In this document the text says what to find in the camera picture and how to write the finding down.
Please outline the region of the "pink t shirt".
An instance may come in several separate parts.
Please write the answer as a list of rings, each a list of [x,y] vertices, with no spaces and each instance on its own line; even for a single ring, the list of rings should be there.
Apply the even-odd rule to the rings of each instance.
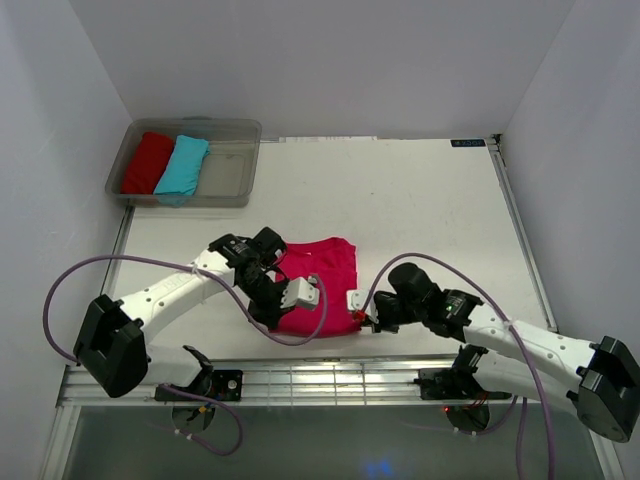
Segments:
[[[344,238],[331,237],[311,243],[288,243],[276,280],[318,274],[323,281],[328,312],[318,338],[357,333],[360,326],[347,309],[347,292],[357,288],[356,247]]]

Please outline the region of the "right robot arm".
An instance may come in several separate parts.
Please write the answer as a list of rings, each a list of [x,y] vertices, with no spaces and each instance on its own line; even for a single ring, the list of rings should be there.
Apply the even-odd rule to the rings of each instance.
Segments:
[[[419,380],[433,399],[529,398],[573,413],[592,432],[628,442],[639,419],[639,364],[610,336],[575,339],[509,318],[477,283],[442,289],[401,255],[379,272],[361,311],[375,333],[420,324],[461,347],[452,365]]]

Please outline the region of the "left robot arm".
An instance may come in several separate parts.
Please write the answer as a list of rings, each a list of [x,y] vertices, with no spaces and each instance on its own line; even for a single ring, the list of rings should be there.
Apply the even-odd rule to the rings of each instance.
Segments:
[[[248,297],[254,320],[276,329],[289,311],[282,302],[287,283],[268,272],[285,251],[284,240],[269,227],[253,238],[226,234],[184,271],[117,300],[101,295],[87,308],[74,355],[111,398],[149,382],[201,399],[212,387],[211,362],[192,346],[159,347],[153,339],[201,301],[236,290]]]

